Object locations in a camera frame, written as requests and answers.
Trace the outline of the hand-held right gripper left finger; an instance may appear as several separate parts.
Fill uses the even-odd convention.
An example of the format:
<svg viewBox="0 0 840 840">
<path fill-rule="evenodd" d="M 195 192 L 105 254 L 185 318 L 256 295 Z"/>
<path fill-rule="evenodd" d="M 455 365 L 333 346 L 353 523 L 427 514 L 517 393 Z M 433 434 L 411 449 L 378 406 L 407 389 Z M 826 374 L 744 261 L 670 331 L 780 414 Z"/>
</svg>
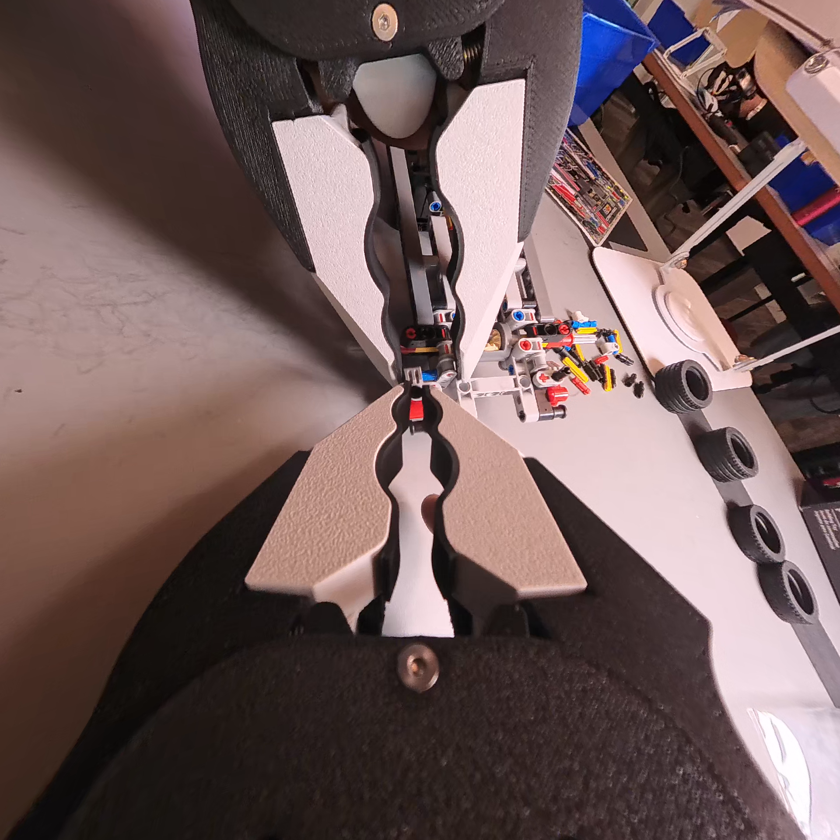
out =
<svg viewBox="0 0 840 840">
<path fill-rule="evenodd" d="M 254 592 L 338 607 L 352 631 L 380 631 L 400 570 L 398 504 L 406 386 L 316 444 L 245 577 Z"/>
</svg>

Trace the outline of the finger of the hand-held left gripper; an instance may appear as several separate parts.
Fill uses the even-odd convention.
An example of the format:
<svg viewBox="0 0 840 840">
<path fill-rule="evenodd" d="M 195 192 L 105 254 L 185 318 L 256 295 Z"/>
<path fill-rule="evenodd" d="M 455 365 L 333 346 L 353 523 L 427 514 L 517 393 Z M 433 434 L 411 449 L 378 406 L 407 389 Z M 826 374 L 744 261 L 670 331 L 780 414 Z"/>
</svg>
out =
<svg viewBox="0 0 840 840">
<path fill-rule="evenodd" d="M 402 363 L 389 312 L 391 283 L 373 238 L 382 191 L 372 140 L 353 131 L 346 108 L 276 121 L 272 129 L 311 272 L 375 368 L 395 385 Z"/>
<path fill-rule="evenodd" d="M 460 379 L 470 378 L 522 252 L 520 190 L 526 81 L 473 88 L 434 142 L 434 183 L 454 220 L 451 269 Z"/>
</svg>

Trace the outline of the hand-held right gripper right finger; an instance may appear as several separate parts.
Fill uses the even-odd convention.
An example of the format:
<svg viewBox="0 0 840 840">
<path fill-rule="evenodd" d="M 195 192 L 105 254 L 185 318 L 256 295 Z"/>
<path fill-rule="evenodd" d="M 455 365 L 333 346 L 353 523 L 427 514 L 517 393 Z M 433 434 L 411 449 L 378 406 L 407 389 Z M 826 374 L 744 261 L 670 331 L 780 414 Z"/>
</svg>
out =
<svg viewBox="0 0 840 840">
<path fill-rule="evenodd" d="M 456 631 L 500 607 L 578 595 L 584 573 L 526 460 L 436 388 L 425 391 L 429 466 L 440 485 L 432 567 Z"/>
</svg>

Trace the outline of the lego car chassis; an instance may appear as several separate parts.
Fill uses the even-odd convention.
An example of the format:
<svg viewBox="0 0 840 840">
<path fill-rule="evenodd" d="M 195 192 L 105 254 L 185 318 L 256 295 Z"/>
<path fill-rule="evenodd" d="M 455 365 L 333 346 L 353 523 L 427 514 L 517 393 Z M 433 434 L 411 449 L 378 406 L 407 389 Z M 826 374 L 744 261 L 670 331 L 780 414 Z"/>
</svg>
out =
<svg viewBox="0 0 840 840">
<path fill-rule="evenodd" d="M 403 254 L 402 295 L 392 315 L 400 340 L 403 371 L 423 369 L 424 386 L 450 395 L 473 416 L 479 399 L 509 396 L 522 423 L 566 416 L 568 389 L 551 386 L 549 362 L 542 348 L 542 324 L 557 319 L 548 297 L 537 252 L 526 241 L 497 313 L 481 360 L 498 364 L 498 374 L 475 369 L 459 377 L 452 342 L 456 302 L 448 282 L 448 262 L 455 243 L 454 224 L 432 187 L 427 162 L 418 151 L 386 146 L 392 178 L 395 228 Z"/>
</svg>

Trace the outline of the pile of loose lego pieces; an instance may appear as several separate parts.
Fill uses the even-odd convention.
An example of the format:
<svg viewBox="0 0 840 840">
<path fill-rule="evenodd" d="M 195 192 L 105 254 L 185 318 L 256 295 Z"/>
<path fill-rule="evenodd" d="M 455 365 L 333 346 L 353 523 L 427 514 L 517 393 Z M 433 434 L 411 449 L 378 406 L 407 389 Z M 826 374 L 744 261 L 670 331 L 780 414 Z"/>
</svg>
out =
<svg viewBox="0 0 840 840">
<path fill-rule="evenodd" d="M 613 392 L 618 370 L 629 370 L 622 383 L 635 389 L 639 381 L 636 361 L 625 351 L 620 332 L 573 311 L 565 319 L 542 324 L 542 348 L 549 362 L 549 384 L 570 385 L 583 396 L 593 387 Z"/>
</svg>

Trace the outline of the black rubber lego tire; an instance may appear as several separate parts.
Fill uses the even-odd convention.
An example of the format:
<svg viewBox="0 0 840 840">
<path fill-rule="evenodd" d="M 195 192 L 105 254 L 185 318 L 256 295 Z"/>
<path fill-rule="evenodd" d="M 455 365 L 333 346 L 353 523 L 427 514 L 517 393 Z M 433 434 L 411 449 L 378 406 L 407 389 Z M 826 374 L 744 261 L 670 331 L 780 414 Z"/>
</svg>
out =
<svg viewBox="0 0 840 840">
<path fill-rule="evenodd" d="M 756 572 L 772 612 L 790 625 L 815 625 L 819 613 L 814 591 L 794 563 L 759 563 Z"/>
<path fill-rule="evenodd" d="M 781 564 L 785 561 L 781 531 L 770 513 L 760 505 L 730 505 L 728 526 L 739 549 L 752 562 Z"/>
<path fill-rule="evenodd" d="M 758 475 L 760 466 L 751 444 L 734 427 L 721 427 L 700 433 L 694 447 L 701 465 L 718 483 L 744 481 Z"/>
<path fill-rule="evenodd" d="M 670 413 L 687 414 L 707 408 L 713 390 L 706 370 L 694 360 L 683 360 L 655 374 L 654 395 Z"/>
</svg>

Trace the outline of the lego set box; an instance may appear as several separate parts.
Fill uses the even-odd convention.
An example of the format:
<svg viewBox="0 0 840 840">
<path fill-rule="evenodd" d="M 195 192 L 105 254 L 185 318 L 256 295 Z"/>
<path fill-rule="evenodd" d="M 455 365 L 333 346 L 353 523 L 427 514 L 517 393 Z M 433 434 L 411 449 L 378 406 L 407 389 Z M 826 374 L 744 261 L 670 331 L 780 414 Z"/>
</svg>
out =
<svg viewBox="0 0 840 840">
<path fill-rule="evenodd" d="M 839 599 L 839 478 L 807 480 L 802 489 L 800 511 Z"/>
</svg>

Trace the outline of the colourful sticker sheet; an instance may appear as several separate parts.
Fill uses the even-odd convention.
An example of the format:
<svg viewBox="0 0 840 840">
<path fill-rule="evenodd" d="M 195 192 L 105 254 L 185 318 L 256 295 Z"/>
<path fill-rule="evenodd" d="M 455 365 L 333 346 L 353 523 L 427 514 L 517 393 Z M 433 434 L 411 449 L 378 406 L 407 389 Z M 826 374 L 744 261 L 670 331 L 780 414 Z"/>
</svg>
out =
<svg viewBox="0 0 840 840">
<path fill-rule="evenodd" d="M 561 138 L 545 193 L 593 247 L 604 245 L 633 201 L 570 129 Z"/>
</svg>

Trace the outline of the blue storage bin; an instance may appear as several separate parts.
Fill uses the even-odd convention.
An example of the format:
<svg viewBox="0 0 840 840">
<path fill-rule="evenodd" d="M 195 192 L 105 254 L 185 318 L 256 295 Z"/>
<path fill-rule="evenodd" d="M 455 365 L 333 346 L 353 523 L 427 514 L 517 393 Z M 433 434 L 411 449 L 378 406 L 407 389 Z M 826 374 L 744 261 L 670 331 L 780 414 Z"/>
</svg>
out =
<svg viewBox="0 0 840 840">
<path fill-rule="evenodd" d="M 581 32 L 570 127 L 588 120 L 658 44 L 625 1 L 583 1 Z"/>
<path fill-rule="evenodd" d="M 673 1 L 658 1 L 652 6 L 646 26 L 662 50 L 672 47 L 695 33 L 694 25 L 682 8 Z"/>
</svg>

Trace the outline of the wooden edged desk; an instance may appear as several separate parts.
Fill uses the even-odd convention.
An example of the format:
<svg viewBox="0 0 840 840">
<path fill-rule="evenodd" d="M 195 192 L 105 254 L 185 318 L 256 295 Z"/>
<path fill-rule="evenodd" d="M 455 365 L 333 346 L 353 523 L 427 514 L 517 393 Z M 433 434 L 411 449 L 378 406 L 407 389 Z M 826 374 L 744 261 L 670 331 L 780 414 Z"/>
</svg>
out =
<svg viewBox="0 0 840 840">
<path fill-rule="evenodd" d="M 666 68 L 661 55 L 656 51 L 651 53 L 644 59 L 643 65 L 656 80 L 661 91 L 675 105 L 735 192 L 741 193 L 747 189 L 749 174 L 742 167 L 737 155 L 707 126 L 689 93 Z M 826 249 L 794 221 L 776 191 L 765 185 L 760 190 L 754 190 L 750 196 L 762 207 L 803 267 L 824 291 L 826 298 L 835 309 L 839 309 L 838 268 L 827 255 Z"/>
</svg>

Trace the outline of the clear empty plastic bag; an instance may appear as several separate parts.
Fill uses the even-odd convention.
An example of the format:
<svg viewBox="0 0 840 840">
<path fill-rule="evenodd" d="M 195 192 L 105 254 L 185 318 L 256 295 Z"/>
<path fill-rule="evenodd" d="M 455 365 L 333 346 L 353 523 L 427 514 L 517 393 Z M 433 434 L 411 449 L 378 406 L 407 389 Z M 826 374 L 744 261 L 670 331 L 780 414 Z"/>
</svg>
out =
<svg viewBox="0 0 840 840">
<path fill-rule="evenodd" d="M 839 838 L 839 709 L 749 708 L 782 800 L 807 838 Z"/>
</svg>

